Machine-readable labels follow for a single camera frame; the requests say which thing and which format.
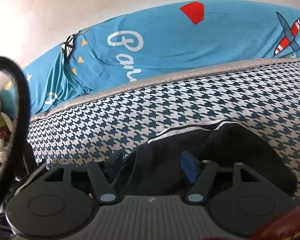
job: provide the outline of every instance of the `black circular pad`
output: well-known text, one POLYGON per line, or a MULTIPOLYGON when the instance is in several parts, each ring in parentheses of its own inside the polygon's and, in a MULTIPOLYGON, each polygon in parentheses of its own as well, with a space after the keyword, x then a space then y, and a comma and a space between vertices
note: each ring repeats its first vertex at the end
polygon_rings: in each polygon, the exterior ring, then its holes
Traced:
POLYGON ((6 208, 7 220, 18 235, 61 238, 82 227, 93 214, 91 198, 66 183, 34 183, 29 187, 31 190, 21 191, 6 208))
POLYGON ((274 209, 273 201, 266 196, 244 196, 238 201, 238 208, 248 216, 265 216, 274 209))
POLYGON ((225 230, 249 237, 294 207, 290 197, 274 185, 247 182, 217 194, 210 213, 225 230))
POLYGON ((66 201, 60 196, 42 195, 30 201, 29 211, 40 217, 51 217, 62 212, 66 206, 66 201))

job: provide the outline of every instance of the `red object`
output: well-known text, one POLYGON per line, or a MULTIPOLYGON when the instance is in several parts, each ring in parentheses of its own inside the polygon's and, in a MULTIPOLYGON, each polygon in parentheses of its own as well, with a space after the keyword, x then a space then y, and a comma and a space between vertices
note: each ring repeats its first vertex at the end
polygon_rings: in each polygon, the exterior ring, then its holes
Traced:
POLYGON ((283 37, 279 44, 280 44, 283 48, 286 48, 286 47, 289 46, 290 41, 287 39, 287 37, 283 37))
POLYGON ((204 19, 204 4, 200 2, 191 2, 180 8, 185 15, 194 23, 198 24, 204 19))
POLYGON ((3 126, 0 128, 0 139, 4 139, 6 141, 9 141, 10 139, 10 131, 8 129, 8 126, 3 126))
POLYGON ((295 21, 295 23, 292 25, 290 29, 293 36, 297 36, 299 32, 299 28, 300 28, 300 18, 298 18, 298 20, 295 21))
POLYGON ((250 240, 282 240, 300 236, 300 207, 259 229, 250 240))

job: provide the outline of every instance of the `black-and-white geometric print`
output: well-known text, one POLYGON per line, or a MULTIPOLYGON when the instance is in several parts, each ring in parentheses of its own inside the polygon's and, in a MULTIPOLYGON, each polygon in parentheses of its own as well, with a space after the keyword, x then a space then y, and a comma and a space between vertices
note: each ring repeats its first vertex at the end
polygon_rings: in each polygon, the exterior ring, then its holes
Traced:
POLYGON ((300 61, 154 85, 66 109, 30 124, 37 161, 77 165, 130 153, 165 128, 232 118, 267 141, 298 178, 300 61))

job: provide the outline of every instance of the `black cable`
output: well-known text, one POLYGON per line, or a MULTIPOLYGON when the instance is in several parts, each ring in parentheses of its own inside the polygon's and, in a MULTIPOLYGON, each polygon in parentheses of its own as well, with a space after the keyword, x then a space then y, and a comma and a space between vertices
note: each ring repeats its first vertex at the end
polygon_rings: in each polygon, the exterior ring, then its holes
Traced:
POLYGON ((0 213, 0 240, 9 240, 13 235, 11 227, 6 220, 5 213, 0 213))
POLYGON ((7 160, 0 173, 0 205, 8 193, 14 179, 17 163, 22 159, 30 120, 30 97, 26 78, 13 61, 0 57, 0 71, 10 76, 16 91, 17 113, 13 121, 13 131, 7 147, 7 160))

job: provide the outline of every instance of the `blue bedsheet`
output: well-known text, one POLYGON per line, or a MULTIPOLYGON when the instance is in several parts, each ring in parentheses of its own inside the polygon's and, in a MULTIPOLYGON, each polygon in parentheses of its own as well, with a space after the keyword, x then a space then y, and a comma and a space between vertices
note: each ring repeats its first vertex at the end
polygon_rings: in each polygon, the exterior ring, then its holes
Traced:
MULTIPOLYGON (((258 2, 201 0, 91 26, 23 71, 31 114, 80 95, 165 73, 254 58, 300 57, 300 11, 258 2)), ((0 91, 14 111, 14 89, 0 91)))

